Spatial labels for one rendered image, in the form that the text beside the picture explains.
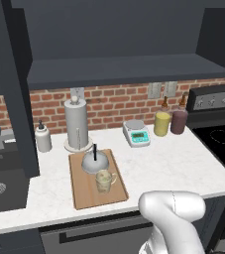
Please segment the pale green patterned mug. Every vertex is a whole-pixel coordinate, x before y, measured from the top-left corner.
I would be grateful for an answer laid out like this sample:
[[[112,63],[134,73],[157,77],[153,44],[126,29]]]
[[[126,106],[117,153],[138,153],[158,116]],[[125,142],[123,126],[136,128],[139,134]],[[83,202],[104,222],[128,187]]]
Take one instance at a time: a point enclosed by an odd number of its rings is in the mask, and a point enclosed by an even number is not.
[[[117,174],[108,170],[100,170],[96,176],[96,186],[100,193],[109,193],[111,186],[117,181]]]

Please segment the wooden tray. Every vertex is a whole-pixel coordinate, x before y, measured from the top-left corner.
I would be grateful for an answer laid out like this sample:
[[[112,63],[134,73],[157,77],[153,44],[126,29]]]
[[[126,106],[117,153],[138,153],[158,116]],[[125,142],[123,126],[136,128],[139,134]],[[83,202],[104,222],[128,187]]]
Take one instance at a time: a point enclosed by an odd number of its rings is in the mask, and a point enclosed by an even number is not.
[[[83,153],[68,156],[73,204],[77,210],[126,201],[129,198],[112,150],[104,149],[103,152],[108,157],[108,171],[117,176],[109,193],[100,193],[96,186],[95,176],[82,169]]]

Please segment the dark grey left cabinet door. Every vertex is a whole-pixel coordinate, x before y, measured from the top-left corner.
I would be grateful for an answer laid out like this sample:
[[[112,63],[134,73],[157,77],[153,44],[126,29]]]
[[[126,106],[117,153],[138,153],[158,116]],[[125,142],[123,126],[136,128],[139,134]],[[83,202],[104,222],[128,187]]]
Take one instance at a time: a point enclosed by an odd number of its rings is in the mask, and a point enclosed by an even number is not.
[[[28,72],[32,63],[24,10],[14,8],[11,0],[1,0],[10,41],[10,62],[13,80],[10,82],[10,118],[27,178],[40,175],[30,101]]]

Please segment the dark grey cabinet door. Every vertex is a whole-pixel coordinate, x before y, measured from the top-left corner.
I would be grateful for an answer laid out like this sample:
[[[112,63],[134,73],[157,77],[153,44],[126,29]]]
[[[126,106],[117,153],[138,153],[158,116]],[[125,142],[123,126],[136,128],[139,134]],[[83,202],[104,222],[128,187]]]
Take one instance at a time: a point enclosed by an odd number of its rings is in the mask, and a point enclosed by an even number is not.
[[[10,82],[10,118],[27,178],[40,175],[30,101],[28,72],[32,63],[24,10],[14,8],[11,0],[1,0],[10,41],[10,62],[13,80]]]
[[[225,8],[206,8],[196,53],[225,68]]]

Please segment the dark grey right cabinet door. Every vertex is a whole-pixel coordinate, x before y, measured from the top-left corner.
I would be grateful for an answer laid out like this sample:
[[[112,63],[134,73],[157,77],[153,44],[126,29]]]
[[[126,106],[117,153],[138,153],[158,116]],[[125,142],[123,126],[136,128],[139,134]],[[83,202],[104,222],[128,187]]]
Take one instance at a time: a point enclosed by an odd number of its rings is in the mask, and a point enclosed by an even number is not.
[[[225,68],[225,8],[206,8],[196,53]]]

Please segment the dark grey base cabinet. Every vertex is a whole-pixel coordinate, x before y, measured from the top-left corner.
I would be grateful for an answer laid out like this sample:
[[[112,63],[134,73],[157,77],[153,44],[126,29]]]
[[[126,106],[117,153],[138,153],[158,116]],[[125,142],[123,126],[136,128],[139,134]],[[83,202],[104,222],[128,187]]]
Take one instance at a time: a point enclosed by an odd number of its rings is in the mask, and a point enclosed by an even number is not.
[[[0,234],[0,254],[46,254],[38,229]]]

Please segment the white and teal kitchen scale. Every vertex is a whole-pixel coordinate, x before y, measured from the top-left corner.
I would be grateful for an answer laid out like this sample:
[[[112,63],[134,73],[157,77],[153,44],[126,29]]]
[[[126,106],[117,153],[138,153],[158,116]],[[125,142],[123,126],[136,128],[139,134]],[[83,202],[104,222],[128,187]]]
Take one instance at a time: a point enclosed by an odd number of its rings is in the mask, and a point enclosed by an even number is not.
[[[151,143],[149,130],[142,120],[124,121],[123,133],[132,148],[146,147]]]

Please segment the white paper towel roll holder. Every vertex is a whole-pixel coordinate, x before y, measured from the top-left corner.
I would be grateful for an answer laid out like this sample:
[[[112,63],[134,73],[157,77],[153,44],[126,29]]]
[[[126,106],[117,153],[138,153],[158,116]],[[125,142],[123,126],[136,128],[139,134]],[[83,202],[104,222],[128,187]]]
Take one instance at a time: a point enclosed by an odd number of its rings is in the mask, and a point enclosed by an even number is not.
[[[92,140],[88,136],[86,101],[73,95],[64,103],[67,138],[64,147],[71,153],[88,151]]]

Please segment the yellow bottle with brown cap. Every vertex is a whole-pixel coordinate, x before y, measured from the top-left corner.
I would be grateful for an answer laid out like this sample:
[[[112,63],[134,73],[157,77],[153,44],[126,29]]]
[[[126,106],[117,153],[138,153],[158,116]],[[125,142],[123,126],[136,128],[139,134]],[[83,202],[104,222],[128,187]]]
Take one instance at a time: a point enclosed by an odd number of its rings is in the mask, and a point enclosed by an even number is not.
[[[161,109],[155,115],[154,133],[164,137],[168,133],[170,122],[168,98],[165,97]]]

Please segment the purple bottle with brown cap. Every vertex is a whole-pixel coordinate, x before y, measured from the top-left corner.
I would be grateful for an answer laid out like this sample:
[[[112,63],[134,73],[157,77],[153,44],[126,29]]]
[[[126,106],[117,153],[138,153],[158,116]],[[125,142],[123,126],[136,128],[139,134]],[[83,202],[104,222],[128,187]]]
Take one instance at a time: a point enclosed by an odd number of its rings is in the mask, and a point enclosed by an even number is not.
[[[182,96],[181,101],[178,105],[177,110],[172,114],[170,131],[172,134],[180,135],[184,131],[186,125],[188,112],[185,109],[185,95]]]

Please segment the white soap dispenser bottle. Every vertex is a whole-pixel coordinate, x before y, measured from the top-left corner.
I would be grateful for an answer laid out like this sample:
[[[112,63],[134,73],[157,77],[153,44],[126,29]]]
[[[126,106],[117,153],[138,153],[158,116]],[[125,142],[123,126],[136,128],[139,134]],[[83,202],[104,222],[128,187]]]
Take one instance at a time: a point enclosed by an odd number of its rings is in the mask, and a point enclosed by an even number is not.
[[[39,126],[36,128],[35,136],[38,150],[42,153],[49,152],[52,149],[51,132],[42,120],[39,120]]]

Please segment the black stove with control panel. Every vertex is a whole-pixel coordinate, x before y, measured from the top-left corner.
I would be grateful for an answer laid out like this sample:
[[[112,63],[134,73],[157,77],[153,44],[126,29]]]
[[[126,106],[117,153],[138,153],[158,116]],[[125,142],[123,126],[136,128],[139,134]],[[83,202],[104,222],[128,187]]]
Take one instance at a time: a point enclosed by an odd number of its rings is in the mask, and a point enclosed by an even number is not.
[[[192,88],[186,110],[186,126],[225,168],[225,84]],[[216,197],[213,207],[221,211],[206,254],[225,254],[225,196]]]

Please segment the dark grey drawer front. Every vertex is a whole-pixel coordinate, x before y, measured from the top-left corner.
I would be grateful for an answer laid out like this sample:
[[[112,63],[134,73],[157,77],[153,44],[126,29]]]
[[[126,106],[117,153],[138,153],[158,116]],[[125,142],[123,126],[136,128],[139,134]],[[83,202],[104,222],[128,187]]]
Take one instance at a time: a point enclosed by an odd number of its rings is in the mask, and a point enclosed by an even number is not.
[[[138,254],[151,235],[152,226],[64,244],[59,243],[59,235],[81,235],[146,222],[149,221],[139,211],[131,211],[45,226],[39,231],[46,254]]]

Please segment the grey wall outlet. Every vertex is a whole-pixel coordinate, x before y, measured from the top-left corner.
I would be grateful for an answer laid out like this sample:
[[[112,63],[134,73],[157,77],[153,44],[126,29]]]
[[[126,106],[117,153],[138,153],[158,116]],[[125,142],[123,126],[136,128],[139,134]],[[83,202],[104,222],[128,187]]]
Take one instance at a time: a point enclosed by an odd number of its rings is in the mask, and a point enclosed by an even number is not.
[[[160,82],[150,82],[148,87],[148,98],[159,98],[161,96],[162,84]]]
[[[164,96],[166,96],[166,97],[175,97],[176,87],[177,87],[177,82],[176,81],[166,82],[165,83],[165,88],[164,88]]]
[[[78,98],[83,99],[84,98],[84,88],[83,87],[72,87],[70,89],[70,95],[71,96],[77,96]]]

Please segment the dark grey wall cabinet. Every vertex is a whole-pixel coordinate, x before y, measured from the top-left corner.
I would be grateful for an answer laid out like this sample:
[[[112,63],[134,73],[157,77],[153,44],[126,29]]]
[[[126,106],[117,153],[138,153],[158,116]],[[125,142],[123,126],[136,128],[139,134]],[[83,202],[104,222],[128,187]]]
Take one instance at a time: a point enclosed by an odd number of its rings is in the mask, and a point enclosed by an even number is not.
[[[11,0],[31,89],[225,77],[196,52],[207,0]]]

